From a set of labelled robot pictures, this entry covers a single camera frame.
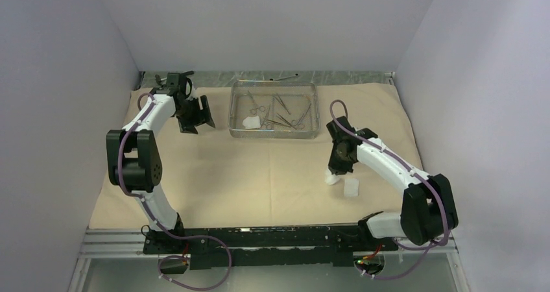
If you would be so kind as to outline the white gauze square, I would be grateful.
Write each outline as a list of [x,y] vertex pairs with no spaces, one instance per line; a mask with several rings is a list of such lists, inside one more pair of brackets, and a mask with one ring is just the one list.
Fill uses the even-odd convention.
[[351,198],[359,195],[359,180],[356,178],[346,178],[344,180],[344,196]]

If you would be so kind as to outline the black-handled claw hammer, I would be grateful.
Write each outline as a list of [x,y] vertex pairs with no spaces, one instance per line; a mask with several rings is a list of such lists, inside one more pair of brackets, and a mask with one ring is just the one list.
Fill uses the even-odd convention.
[[168,72],[166,75],[164,76],[161,76],[159,74],[155,74],[154,76],[154,80],[156,82],[157,85],[161,86],[161,85],[165,85],[167,84],[168,80],[170,78],[173,78],[173,77],[176,77],[178,78],[179,76],[183,76],[183,77],[190,77],[192,75],[194,75],[195,72],[194,71],[186,71],[186,72],[183,72],[183,73],[180,73],[180,72]]

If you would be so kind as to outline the beige wrapping cloth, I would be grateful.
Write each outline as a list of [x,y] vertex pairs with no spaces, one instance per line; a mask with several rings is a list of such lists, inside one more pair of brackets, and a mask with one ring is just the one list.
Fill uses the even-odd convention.
[[[328,106],[344,101],[355,128],[369,128],[396,154],[423,169],[411,123],[394,86],[368,83],[318,86],[320,132],[314,139],[233,138],[228,131],[230,91],[201,88],[214,122],[197,134],[180,133],[172,117],[155,135],[163,166],[161,187],[186,228],[328,225],[356,223],[376,211],[400,212],[401,193],[371,168],[355,164],[345,178],[359,181],[344,196],[343,179],[324,181],[332,144]],[[140,204],[105,175],[90,228],[140,229],[148,223]]]

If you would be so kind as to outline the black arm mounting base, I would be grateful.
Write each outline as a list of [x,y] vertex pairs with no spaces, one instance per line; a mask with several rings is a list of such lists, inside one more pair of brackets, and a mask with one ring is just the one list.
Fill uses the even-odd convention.
[[146,255],[189,255],[192,270],[213,267],[330,264],[351,267],[362,255],[398,249],[390,238],[372,239],[358,225],[184,228],[187,240],[145,233]]

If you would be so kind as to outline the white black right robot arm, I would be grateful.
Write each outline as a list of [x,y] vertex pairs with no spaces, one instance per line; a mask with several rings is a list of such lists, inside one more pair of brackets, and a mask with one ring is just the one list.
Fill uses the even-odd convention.
[[368,128],[355,130],[342,116],[326,128],[332,148],[325,182],[333,185],[342,175],[353,172],[355,164],[375,171],[402,196],[398,212],[375,212],[359,221],[357,240],[372,250],[383,238],[406,238],[415,245],[448,236],[459,224],[449,180],[430,175],[406,162]]

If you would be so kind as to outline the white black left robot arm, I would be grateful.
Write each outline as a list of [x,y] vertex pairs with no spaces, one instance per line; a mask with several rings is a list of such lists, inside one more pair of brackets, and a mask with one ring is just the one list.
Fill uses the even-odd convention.
[[137,98],[137,115],[106,135],[109,181],[140,204],[152,233],[163,232],[160,243],[171,253],[180,252],[188,236],[161,187],[163,165],[156,136],[170,118],[177,120],[183,134],[197,134],[201,125],[215,127],[208,98],[197,94],[192,75],[194,71],[157,76],[157,86]]

